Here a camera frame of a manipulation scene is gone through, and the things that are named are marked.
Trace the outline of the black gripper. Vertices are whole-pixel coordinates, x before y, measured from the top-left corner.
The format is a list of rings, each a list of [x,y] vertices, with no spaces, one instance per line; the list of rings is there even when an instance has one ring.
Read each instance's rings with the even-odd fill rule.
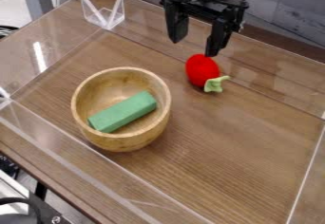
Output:
[[[232,31],[243,27],[243,15],[249,9],[246,0],[160,0],[164,7],[167,35],[174,44],[187,36],[188,17],[212,21],[211,35],[207,38],[207,57],[214,57],[227,45]]]

